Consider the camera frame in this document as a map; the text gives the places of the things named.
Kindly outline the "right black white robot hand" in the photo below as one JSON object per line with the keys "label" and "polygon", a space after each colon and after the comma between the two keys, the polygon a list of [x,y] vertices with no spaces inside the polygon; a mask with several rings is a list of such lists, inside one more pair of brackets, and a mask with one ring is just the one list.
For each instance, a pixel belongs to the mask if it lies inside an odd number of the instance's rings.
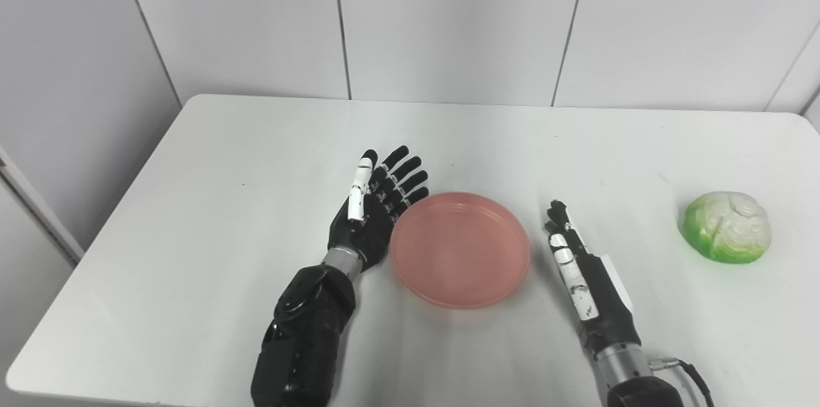
{"label": "right black white robot hand", "polygon": [[632,303],[611,258],[589,252],[563,201],[551,201],[547,217],[552,258],[580,321],[586,351],[598,358],[610,347],[640,346]]}

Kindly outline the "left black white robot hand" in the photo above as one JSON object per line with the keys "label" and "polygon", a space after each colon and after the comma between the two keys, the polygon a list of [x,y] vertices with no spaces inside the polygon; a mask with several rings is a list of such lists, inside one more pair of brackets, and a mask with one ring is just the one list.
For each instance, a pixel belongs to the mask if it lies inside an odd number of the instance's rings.
{"label": "left black white robot hand", "polygon": [[324,263],[349,276],[381,263],[401,215],[429,194],[429,175],[421,164],[405,145],[381,160],[373,149],[361,156],[348,197],[331,223]]}

